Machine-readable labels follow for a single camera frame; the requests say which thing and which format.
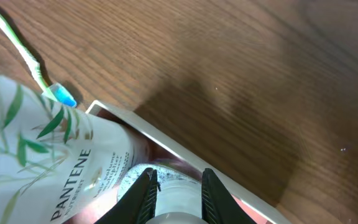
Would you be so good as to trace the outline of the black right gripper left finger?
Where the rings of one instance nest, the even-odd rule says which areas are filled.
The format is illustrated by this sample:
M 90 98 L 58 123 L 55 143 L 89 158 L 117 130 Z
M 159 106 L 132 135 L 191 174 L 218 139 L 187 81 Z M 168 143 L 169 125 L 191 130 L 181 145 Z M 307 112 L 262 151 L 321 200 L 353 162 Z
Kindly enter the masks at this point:
M 145 224 L 155 217 L 157 171 L 146 168 L 124 196 L 95 224 Z

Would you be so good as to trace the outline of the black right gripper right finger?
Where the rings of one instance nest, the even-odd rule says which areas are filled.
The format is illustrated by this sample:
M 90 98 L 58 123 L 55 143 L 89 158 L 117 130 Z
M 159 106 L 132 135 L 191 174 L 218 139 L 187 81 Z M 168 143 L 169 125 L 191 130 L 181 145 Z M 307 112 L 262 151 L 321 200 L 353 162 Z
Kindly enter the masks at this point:
M 210 168 L 202 175 L 201 218 L 209 224 L 256 224 Z

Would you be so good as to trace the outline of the small clear pump bottle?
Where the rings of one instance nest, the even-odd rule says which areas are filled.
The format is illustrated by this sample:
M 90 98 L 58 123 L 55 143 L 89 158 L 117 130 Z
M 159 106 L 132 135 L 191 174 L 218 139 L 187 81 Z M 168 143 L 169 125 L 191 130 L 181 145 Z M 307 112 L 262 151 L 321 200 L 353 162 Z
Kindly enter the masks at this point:
M 117 200 L 123 198 L 146 168 L 157 171 L 155 216 L 169 213 L 182 219 L 183 223 L 204 223 L 201 211 L 201 184 L 181 172 L 157 164 L 138 164 L 127 171 L 117 190 Z

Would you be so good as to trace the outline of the white square box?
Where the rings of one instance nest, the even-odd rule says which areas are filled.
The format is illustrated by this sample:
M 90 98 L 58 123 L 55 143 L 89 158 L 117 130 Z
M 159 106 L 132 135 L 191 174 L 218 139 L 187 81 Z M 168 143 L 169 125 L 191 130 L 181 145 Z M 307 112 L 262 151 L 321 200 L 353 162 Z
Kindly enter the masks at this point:
M 117 118 L 117 120 L 122 121 L 138 130 L 144 136 L 157 143 L 169 153 L 189 163 L 189 165 L 195 169 L 203 171 L 206 168 L 211 168 L 214 170 L 228 191 L 235 196 L 235 198 L 238 198 L 242 203 L 253 209 L 253 211 L 257 212 L 271 223 L 290 224 L 290 221 L 286 219 L 276 208 L 272 207 L 267 202 L 245 189 L 243 186 L 220 172 L 211 164 L 202 160 L 196 154 L 174 141 L 172 138 L 161 132 L 133 111 L 118 108 L 117 106 L 113 106 L 99 100 L 94 100 L 86 110 L 86 113 L 99 116 L 99 112 L 101 110 L 106 110 L 110 115 Z

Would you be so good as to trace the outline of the white Pantene tube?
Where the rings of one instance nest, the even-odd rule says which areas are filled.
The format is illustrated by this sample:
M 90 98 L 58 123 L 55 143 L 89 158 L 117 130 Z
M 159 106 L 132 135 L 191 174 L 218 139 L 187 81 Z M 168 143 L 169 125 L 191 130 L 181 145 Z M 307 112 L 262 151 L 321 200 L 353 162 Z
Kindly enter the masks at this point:
M 148 156 L 124 125 L 0 75 L 0 223 L 62 223 Z

